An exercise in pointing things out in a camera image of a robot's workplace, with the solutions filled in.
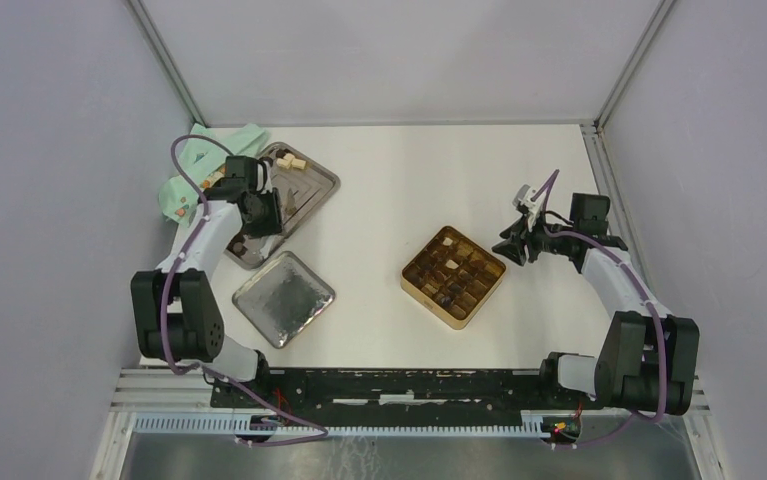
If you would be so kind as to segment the gold chocolate box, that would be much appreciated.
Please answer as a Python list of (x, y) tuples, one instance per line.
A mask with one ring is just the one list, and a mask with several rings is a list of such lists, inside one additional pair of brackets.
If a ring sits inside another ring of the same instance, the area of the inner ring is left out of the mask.
[[(454, 244), (446, 247), (444, 238)], [(447, 260), (459, 264), (456, 270)], [(402, 290), (453, 330), (471, 322), (500, 285), (504, 263), (451, 226), (442, 227), (400, 273)]]

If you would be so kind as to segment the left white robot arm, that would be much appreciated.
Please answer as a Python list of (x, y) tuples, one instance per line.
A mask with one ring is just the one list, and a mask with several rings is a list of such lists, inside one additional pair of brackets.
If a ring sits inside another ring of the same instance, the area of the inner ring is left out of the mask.
[(200, 368), (233, 378), (237, 397), (254, 408), (271, 399), (273, 381), (262, 373), (264, 355), (226, 333), (210, 280), (233, 241), (282, 233), (271, 166), (264, 158), (228, 157), (224, 177), (200, 192), (184, 243), (154, 269), (136, 272), (130, 283), (142, 356), (178, 372)]

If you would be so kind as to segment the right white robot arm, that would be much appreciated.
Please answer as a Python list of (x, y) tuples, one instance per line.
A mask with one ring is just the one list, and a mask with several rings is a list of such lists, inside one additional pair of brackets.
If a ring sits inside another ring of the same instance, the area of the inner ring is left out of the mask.
[(674, 315), (644, 283), (624, 240), (609, 232), (611, 201), (576, 193), (567, 220), (550, 223), (545, 196), (525, 185), (512, 202), (519, 219), (494, 253), (524, 266), (542, 254), (567, 258), (612, 319), (597, 356), (552, 352), (536, 382), (539, 400), (561, 408), (581, 392), (600, 405), (650, 421), (685, 414), (691, 405), (700, 331)]

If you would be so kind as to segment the steel serving tongs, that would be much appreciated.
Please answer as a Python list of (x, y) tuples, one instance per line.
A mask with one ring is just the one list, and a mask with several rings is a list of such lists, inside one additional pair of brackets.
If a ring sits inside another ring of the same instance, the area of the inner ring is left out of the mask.
[(260, 245), (257, 248), (257, 255), (260, 259), (265, 260), (271, 255), (273, 244), (276, 238), (276, 235), (272, 235), (261, 240)]

